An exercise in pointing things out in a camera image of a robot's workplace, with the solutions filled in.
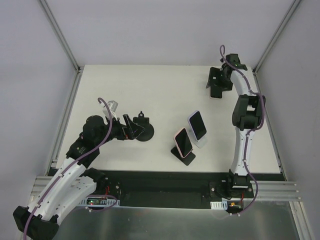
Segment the black round-base clamp stand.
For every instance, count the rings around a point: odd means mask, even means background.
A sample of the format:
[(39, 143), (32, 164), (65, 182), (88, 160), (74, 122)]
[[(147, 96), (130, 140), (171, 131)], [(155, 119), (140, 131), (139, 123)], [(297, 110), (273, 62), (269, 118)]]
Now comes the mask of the black round-base clamp stand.
[(140, 142), (151, 140), (155, 134), (155, 129), (150, 123), (150, 118), (146, 117), (142, 111), (133, 118), (133, 122), (144, 128), (144, 131), (136, 138)]

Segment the purple case phone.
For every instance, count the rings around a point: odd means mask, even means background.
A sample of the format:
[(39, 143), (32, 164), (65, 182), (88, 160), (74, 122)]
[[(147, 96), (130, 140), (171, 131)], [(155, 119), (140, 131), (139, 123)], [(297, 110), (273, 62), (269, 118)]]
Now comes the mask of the purple case phone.
[(207, 134), (207, 129), (199, 110), (196, 110), (188, 117), (188, 124), (197, 141)]

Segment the pink case phone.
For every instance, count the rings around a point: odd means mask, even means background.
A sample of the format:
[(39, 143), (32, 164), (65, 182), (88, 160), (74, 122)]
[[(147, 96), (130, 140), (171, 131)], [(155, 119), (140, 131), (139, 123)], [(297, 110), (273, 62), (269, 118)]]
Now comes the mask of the pink case phone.
[(187, 155), (189, 155), (193, 150), (193, 146), (186, 128), (182, 128), (179, 132), (177, 132), (173, 139), (179, 155), (183, 159), (186, 158)]

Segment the white folding phone stand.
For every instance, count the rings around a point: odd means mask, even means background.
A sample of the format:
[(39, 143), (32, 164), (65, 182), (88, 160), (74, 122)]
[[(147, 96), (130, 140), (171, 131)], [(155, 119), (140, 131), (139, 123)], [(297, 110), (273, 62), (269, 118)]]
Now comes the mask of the white folding phone stand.
[(188, 134), (191, 142), (195, 144), (199, 149), (203, 148), (208, 142), (206, 135), (204, 135), (201, 139), (197, 140), (195, 134), (191, 129), (188, 131)]

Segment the cream case phone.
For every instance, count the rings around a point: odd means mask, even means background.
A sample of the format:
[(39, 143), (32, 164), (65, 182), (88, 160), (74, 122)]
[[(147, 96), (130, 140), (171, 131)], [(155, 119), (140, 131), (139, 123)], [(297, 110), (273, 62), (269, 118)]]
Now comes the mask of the cream case phone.
[(221, 99), (223, 97), (223, 92), (220, 90), (211, 89), (209, 91), (209, 97), (211, 99)]

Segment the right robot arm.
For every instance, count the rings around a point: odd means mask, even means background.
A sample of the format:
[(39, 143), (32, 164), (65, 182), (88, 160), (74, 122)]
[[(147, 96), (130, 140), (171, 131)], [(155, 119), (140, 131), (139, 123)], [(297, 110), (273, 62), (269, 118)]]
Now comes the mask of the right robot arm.
[(242, 64), (238, 54), (222, 56), (220, 68), (211, 67), (206, 88), (210, 97), (221, 99), (223, 92), (235, 89), (238, 99), (232, 113), (236, 142), (234, 158), (225, 181), (225, 192), (237, 197), (251, 187), (249, 165), (254, 134), (264, 124), (265, 97), (255, 92), (246, 77), (247, 66)]

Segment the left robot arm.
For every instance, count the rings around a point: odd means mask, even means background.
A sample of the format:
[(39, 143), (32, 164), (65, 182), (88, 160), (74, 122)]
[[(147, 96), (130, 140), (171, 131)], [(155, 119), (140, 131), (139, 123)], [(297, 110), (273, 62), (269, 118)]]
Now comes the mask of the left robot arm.
[(113, 140), (134, 140), (145, 128), (123, 115), (125, 124), (114, 117), (90, 116), (77, 140), (70, 146), (60, 168), (28, 206), (18, 206), (13, 218), (23, 237), (51, 240), (67, 215), (90, 194), (106, 193), (106, 176), (90, 167), (100, 147)]

